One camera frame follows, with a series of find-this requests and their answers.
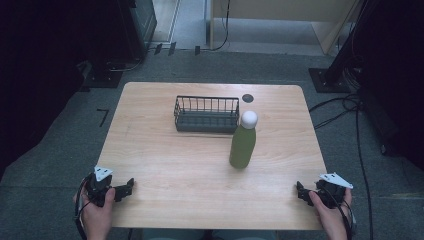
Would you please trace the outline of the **black stand with square base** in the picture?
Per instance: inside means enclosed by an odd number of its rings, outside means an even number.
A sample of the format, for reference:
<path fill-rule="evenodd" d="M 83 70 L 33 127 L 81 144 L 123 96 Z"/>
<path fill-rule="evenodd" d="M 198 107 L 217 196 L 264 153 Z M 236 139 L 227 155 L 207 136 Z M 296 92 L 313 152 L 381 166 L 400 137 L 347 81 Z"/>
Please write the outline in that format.
<path fill-rule="evenodd" d="M 363 0 L 354 27 L 349 32 L 346 42 L 328 68 L 309 68 L 308 73 L 317 93 L 350 93 L 343 72 L 351 65 L 363 60 L 362 55 L 355 49 L 359 32 L 364 28 L 375 4 L 379 0 Z"/>

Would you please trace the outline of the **light wooden cabinet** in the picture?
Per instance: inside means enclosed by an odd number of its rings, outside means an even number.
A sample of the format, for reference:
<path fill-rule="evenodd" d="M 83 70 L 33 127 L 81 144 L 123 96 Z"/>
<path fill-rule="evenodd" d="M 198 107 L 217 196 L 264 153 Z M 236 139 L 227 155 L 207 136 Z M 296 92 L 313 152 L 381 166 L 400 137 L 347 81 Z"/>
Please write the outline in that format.
<path fill-rule="evenodd" d="M 361 0 L 204 0 L 209 47 L 214 47 L 214 19 L 310 22 L 322 52 L 328 54 Z"/>

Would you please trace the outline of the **green bottle with white cap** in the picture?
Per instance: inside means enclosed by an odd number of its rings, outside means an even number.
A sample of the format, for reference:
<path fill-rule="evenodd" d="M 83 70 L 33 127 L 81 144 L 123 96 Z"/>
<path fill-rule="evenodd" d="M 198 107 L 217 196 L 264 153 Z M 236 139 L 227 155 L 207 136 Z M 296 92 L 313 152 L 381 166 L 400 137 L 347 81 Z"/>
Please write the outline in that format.
<path fill-rule="evenodd" d="M 229 162 L 236 169 L 246 168 L 251 160 L 256 144 L 257 122 L 256 112 L 245 111 L 233 134 Z"/>

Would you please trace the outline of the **black wire basket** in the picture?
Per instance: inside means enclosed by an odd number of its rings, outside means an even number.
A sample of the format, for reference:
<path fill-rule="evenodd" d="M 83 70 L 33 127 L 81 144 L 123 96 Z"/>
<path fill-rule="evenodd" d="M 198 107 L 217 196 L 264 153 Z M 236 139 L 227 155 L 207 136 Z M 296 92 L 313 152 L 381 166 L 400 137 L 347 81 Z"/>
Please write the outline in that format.
<path fill-rule="evenodd" d="M 180 132 L 233 134 L 239 122 L 237 97 L 177 95 L 174 122 Z"/>

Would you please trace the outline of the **black curtain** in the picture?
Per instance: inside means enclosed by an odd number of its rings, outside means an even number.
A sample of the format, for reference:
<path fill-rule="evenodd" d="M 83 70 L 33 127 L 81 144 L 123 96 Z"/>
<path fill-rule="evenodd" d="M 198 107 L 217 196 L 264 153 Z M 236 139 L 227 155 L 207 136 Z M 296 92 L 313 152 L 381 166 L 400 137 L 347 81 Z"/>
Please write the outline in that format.
<path fill-rule="evenodd" d="M 383 143 L 424 170 L 424 0 L 367 0 L 351 37 Z"/>
<path fill-rule="evenodd" d="M 0 0 L 0 180 L 79 90 L 77 65 L 112 0 Z"/>

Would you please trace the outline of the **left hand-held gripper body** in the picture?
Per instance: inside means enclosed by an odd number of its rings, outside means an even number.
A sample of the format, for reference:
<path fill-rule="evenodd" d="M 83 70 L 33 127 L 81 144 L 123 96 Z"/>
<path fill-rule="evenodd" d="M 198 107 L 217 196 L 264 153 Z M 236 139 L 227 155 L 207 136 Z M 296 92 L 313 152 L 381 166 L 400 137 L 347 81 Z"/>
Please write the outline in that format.
<path fill-rule="evenodd" d="M 89 174 L 85 185 L 85 203 L 93 203 L 97 207 L 106 207 L 113 203 L 113 191 L 111 190 L 112 170 L 95 166 Z"/>

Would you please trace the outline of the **black stand with flat base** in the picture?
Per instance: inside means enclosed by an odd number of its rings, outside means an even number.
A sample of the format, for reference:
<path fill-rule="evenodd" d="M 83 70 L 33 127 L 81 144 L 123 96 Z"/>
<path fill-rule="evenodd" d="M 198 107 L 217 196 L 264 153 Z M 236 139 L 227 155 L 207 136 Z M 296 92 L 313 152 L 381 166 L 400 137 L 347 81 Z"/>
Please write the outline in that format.
<path fill-rule="evenodd" d="M 138 65 L 145 44 L 137 19 L 137 0 L 87 0 L 84 15 L 87 55 L 91 63 L 87 87 L 116 88 L 129 65 Z"/>

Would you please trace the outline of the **person's right hand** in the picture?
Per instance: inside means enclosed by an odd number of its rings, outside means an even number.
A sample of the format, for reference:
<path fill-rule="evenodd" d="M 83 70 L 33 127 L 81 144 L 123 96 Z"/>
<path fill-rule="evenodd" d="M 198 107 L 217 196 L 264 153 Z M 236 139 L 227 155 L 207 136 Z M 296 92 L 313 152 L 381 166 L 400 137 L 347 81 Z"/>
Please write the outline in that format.
<path fill-rule="evenodd" d="M 344 203 L 340 206 L 340 209 L 327 208 L 315 192 L 310 191 L 310 193 L 316 216 L 326 232 L 328 240 L 348 240 L 347 230 L 352 222 L 349 210 L 352 203 L 351 190 L 345 190 Z"/>

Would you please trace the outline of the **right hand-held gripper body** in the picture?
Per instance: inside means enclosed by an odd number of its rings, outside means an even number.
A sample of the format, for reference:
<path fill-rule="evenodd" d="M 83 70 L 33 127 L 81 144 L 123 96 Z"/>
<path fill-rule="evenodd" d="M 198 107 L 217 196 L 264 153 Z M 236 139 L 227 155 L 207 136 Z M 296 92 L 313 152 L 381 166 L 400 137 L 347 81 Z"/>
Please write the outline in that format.
<path fill-rule="evenodd" d="M 337 173 L 320 174 L 316 182 L 317 194 L 328 208 L 336 208 L 344 201 L 345 190 L 353 185 Z"/>

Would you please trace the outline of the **dark cabinet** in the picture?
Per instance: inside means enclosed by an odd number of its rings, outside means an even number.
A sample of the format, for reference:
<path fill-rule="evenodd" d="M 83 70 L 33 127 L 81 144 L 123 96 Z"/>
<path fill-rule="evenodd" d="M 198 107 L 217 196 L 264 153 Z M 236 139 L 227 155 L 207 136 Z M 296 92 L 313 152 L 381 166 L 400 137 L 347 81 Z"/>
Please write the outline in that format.
<path fill-rule="evenodd" d="M 153 0 L 117 0 L 131 60 L 142 60 L 157 26 Z"/>

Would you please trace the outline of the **person's left hand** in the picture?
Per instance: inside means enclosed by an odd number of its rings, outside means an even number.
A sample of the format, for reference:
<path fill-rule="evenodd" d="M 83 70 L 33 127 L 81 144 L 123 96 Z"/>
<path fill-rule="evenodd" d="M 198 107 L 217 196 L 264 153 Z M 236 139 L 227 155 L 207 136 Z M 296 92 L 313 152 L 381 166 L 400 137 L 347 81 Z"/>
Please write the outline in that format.
<path fill-rule="evenodd" d="M 83 202 L 86 204 L 81 217 L 87 240 L 106 240 L 112 225 L 115 189 L 111 188 L 107 191 L 103 207 L 89 203 L 85 194 L 76 193 L 73 200 L 76 201 L 80 196 L 83 197 Z"/>

